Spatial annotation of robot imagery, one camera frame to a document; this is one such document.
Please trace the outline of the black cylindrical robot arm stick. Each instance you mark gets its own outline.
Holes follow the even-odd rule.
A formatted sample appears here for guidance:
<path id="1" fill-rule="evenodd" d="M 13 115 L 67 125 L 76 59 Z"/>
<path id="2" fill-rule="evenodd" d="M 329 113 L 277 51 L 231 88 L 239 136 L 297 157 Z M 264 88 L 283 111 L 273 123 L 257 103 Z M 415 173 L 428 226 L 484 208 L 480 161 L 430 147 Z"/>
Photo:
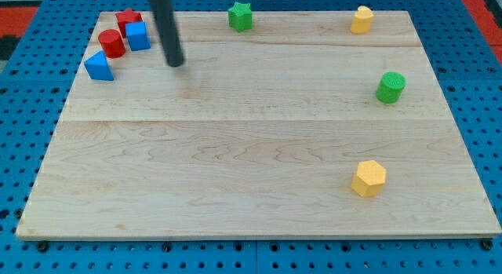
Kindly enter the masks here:
<path id="1" fill-rule="evenodd" d="M 147 0 L 155 19 L 155 26 L 166 63 L 177 68 L 184 64 L 184 53 L 174 16 L 173 0 Z"/>

